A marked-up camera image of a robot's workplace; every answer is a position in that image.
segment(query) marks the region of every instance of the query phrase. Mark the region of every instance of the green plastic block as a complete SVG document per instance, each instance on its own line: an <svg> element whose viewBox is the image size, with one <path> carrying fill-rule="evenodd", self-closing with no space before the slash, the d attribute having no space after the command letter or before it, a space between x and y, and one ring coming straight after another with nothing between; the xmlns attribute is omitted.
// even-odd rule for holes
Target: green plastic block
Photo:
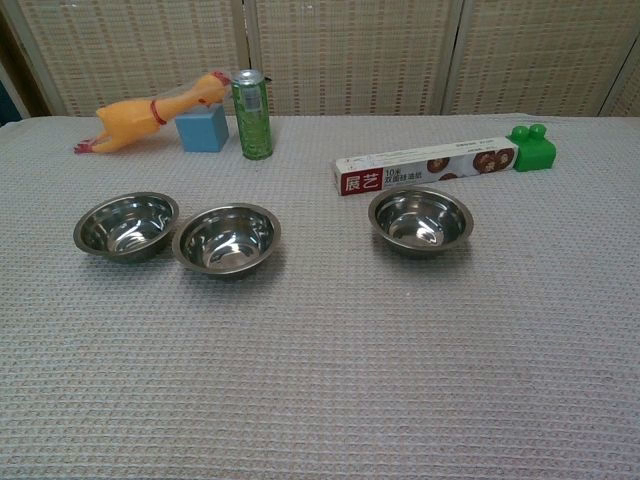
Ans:
<svg viewBox="0 0 640 480"><path fill-rule="evenodd" d="M556 158L556 146L544 138L547 129L536 123L531 127L517 126L507 138L518 145L515 168L518 172L551 168Z"/></svg>

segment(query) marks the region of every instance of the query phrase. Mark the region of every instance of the blue cube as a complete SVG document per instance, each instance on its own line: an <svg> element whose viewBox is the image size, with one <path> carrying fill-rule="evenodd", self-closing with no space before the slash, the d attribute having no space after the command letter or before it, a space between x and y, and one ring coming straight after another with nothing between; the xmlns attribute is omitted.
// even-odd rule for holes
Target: blue cube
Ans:
<svg viewBox="0 0 640 480"><path fill-rule="evenodd" d="M227 118L220 103L178 115L176 128L185 152L219 152L229 138Z"/></svg>

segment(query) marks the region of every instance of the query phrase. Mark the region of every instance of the metal bowl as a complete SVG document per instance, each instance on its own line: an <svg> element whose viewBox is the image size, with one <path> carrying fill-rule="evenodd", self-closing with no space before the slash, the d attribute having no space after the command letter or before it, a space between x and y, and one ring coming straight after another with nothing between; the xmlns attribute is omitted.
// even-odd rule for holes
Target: metal bowl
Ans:
<svg viewBox="0 0 640 480"><path fill-rule="evenodd" d="M392 188L375 197L369 220L394 250L429 257L464 242L473 217L454 197L424 187Z"/></svg>
<svg viewBox="0 0 640 480"><path fill-rule="evenodd" d="M80 250L121 263L156 255L178 218L176 202L154 192L121 195L89 210L77 223L73 240Z"/></svg>
<svg viewBox="0 0 640 480"><path fill-rule="evenodd" d="M248 274L280 241L280 223L268 210L234 203L191 217L173 237L173 254L191 270L217 277Z"/></svg>

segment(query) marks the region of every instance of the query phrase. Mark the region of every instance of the beverage can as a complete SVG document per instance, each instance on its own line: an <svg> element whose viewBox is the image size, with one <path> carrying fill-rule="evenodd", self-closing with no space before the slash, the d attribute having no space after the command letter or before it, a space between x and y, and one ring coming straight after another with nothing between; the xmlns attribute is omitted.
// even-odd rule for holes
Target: beverage can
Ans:
<svg viewBox="0 0 640 480"><path fill-rule="evenodd" d="M269 103L264 75L258 70L240 70L231 82L242 153L262 160L273 153Z"/></svg>

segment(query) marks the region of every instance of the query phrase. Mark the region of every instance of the yellow rubber chicken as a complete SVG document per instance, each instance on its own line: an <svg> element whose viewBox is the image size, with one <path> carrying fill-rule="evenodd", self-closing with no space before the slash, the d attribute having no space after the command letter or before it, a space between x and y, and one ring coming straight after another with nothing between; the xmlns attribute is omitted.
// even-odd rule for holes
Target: yellow rubber chicken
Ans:
<svg viewBox="0 0 640 480"><path fill-rule="evenodd" d="M176 115L196 105L207 107L222 102L228 91L229 78L214 71L203 75L181 95L170 98L141 98L112 103L96 111L104 131L95 138L75 146L75 153L109 153L157 132Z"/></svg>

